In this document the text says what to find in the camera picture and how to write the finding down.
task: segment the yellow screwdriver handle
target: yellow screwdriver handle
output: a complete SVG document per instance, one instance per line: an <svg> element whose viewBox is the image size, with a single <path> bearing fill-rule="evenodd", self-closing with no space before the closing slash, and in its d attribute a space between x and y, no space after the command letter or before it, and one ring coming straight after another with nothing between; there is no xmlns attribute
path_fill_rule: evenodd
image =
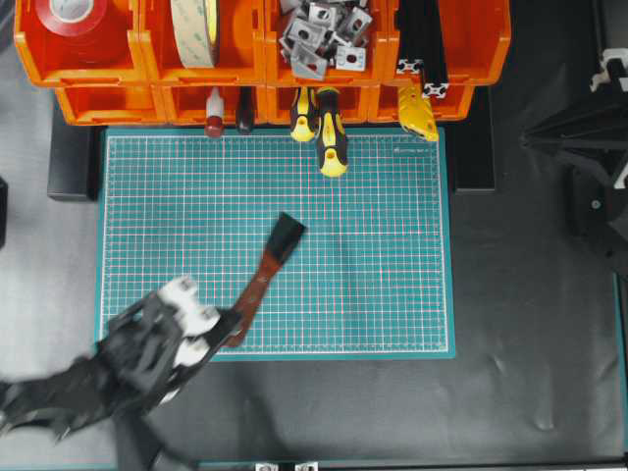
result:
<svg viewBox="0 0 628 471"><path fill-rule="evenodd" d="M316 135L318 110L314 90L302 86L296 91L290 109L290 135L298 142L308 142Z"/></svg>
<svg viewBox="0 0 628 471"><path fill-rule="evenodd" d="M348 168L348 140L339 106L340 93L332 87L318 90L319 125L316 139L318 167L326 177L339 177Z"/></svg>

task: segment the orange storage bin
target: orange storage bin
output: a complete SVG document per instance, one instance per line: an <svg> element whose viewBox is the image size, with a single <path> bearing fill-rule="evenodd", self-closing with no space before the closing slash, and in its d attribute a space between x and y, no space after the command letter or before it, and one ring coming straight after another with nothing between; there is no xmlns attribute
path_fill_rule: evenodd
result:
<svg viewBox="0 0 628 471"><path fill-rule="evenodd" d="M70 125L154 125L166 122L161 90L151 86L73 86L55 90Z"/></svg>
<svg viewBox="0 0 628 471"><path fill-rule="evenodd" d="M342 122L350 124L366 123L368 118L371 90L363 86L337 86L340 91L340 114ZM289 125L290 108L296 94L296 87L266 88L268 95L268 122L273 125Z"/></svg>
<svg viewBox="0 0 628 471"><path fill-rule="evenodd" d="M214 69L183 67L170 0L140 0L139 41L153 83L264 83L264 0L220 2L220 51Z"/></svg>
<svg viewBox="0 0 628 471"><path fill-rule="evenodd" d="M499 80L510 46L509 1L439 0L450 82L491 85ZM389 51L384 83L408 77L396 73L400 34L394 19L399 0L388 2Z"/></svg>
<svg viewBox="0 0 628 471"><path fill-rule="evenodd" d="M282 16L280 0L266 0L266 82L271 86L295 86L298 84L344 84L374 85L382 81L386 66L388 44L388 10L387 0L369 0L369 14L373 17L370 25L366 57L366 71L338 71L333 67L327 69L325 80L308 80L292 75L290 65L281 55L282 46L278 40L284 34L279 31Z"/></svg>
<svg viewBox="0 0 628 471"><path fill-rule="evenodd" d="M449 87L446 98L440 100L432 97L432 110L437 121L464 120L471 106L474 85L453 84ZM371 87L369 104L370 123L397 123L399 121L397 87Z"/></svg>
<svg viewBox="0 0 628 471"><path fill-rule="evenodd" d="M120 45L120 54L99 60L101 48L107 45L106 39L104 43L98 40L97 46L83 47L81 56L73 54L69 39L52 33L41 23L35 11L35 0L17 0L14 39L30 81L52 87L145 81L147 74L137 41L138 0L113 0L109 7L112 8L110 14L120 22L120 37L110 38L109 45Z"/></svg>
<svg viewBox="0 0 628 471"><path fill-rule="evenodd" d="M225 100L225 119L227 125L236 123L236 108L239 100L239 86L221 86L220 92ZM212 90L211 85L164 86L162 93L166 105L168 121L174 125L204 125L205 103ZM266 89L255 87L255 124L267 123Z"/></svg>

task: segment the masking tape roll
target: masking tape roll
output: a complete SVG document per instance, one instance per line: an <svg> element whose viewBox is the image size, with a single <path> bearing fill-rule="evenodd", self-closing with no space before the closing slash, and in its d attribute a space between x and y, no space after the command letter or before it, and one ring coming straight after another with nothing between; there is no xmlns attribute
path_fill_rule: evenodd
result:
<svg viewBox="0 0 628 471"><path fill-rule="evenodd" d="M219 0L170 0L179 58L184 67L213 68L218 63Z"/></svg>

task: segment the red tape roll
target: red tape roll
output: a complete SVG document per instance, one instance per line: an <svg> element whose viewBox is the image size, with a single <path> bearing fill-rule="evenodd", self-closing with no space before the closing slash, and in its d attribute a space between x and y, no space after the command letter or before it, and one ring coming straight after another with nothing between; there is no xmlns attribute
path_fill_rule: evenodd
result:
<svg viewBox="0 0 628 471"><path fill-rule="evenodd" d="M82 63L104 65L128 51L125 18L112 0L35 0L35 12Z"/></svg>

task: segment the grid pattern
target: grid pattern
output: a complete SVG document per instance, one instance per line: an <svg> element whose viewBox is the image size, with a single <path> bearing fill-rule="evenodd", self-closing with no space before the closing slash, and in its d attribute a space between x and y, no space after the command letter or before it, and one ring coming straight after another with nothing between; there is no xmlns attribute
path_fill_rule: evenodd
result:
<svg viewBox="0 0 628 471"><path fill-rule="evenodd" d="M349 131L345 176L315 149L258 131L110 130L101 198L97 335L148 291L190 275L231 306L281 211L308 227L238 349L222 359L453 355L440 149L390 130Z"/></svg>

